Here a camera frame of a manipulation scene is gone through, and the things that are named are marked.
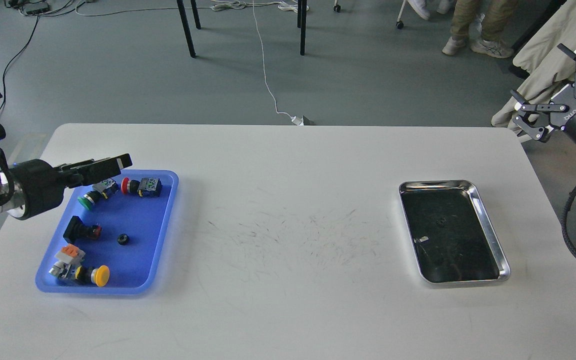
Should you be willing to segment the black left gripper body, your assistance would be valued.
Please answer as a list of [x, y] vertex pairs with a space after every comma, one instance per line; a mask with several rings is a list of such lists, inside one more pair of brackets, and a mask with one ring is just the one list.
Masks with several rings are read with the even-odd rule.
[[51, 166], [43, 160], [19, 162], [9, 169], [14, 194], [6, 212], [18, 220], [27, 220], [58, 207], [64, 200], [66, 180], [63, 166]]

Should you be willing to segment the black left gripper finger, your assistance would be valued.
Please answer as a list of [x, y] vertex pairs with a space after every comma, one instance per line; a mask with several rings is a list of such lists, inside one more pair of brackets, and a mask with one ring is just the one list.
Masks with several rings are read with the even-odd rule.
[[133, 166], [128, 153], [99, 160], [62, 164], [55, 167], [57, 178], [68, 188], [89, 186], [121, 174], [122, 169]]

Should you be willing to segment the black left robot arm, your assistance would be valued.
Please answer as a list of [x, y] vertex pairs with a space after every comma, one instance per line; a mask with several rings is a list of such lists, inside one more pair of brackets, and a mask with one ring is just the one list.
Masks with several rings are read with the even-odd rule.
[[[0, 124], [0, 141], [5, 137], [6, 130]], [[118, 176], [132, 164], [130, 155], [124, 153], [58, 166], [41, 159], [9, 165], [0, 148], [0, 214], [9, 214], [19, 220], [43, 214], [61, 205], [66, 189]]]

